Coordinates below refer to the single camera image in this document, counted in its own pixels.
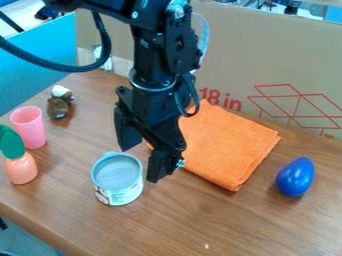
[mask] orange towel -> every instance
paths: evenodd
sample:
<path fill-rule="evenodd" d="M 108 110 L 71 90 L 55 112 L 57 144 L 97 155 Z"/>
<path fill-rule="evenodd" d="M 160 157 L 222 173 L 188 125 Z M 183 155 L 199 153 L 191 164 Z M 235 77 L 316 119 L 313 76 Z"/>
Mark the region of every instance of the orange towel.
<path fill-rule="evenodd" d="M 196 116 L 179 124 L 188 144 L 185 169 L 231 191 L 239 190 L 280 140 L 277 131 L 206 100 Z"/>

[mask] tin can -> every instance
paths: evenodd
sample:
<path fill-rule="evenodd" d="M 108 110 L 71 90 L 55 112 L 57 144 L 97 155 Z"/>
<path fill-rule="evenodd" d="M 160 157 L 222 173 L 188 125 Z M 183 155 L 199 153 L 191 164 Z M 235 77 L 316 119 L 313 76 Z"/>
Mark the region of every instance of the tin can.
<path fill-rule="evenodd" d="M 90 178 L 97 199 L 111 206 L 133 202 L 144 188 L 141 162 L 125 153 L 104 154 L 91 168 Z"/>

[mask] blue plastic egg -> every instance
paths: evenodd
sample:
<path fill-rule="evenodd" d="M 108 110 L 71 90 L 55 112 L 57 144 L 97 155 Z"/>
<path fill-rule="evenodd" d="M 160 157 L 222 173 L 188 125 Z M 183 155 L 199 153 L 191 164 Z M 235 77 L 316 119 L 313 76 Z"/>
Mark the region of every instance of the blue plastic egg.
<path fill-rule="evenodd" d="M 315 178 L 315 166 L 307 157 L 300 157 L 279 171 L 276 184 L 286 196 L 302 196 Z"/>

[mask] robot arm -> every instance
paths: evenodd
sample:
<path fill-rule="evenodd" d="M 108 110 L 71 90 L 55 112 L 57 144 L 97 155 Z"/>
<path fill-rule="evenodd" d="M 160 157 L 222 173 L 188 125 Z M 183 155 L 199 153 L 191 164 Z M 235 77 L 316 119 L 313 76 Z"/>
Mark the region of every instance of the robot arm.
<path fill-rule="evenodd" d="M 123 151 L 144 138 L 154 148 L 147 179 L 157 182 L 183 167 L 186 142 L 179 129 L 181 115 L 199 110 L 193 70 L 203 53 L 191 28 L 189 0 L 44 0 L 60 11 L 84 8 L 131 26 L 134 38 L 132 89 L 119 87 L 114 110 L 118 143 Z M 191 99 L 195 112 L 187 113 Z"/>

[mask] pink cup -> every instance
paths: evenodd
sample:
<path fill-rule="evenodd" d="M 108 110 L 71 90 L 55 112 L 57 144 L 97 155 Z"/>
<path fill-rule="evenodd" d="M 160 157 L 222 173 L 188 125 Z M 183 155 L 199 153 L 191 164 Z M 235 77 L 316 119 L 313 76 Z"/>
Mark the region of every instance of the pink cup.
<path fill-rule="evenodd" d="M 46 136 L 40 108 L 19 108 L 11 114 L 10 121 L 27 149 L 37 149 L 45 145 Z"/>

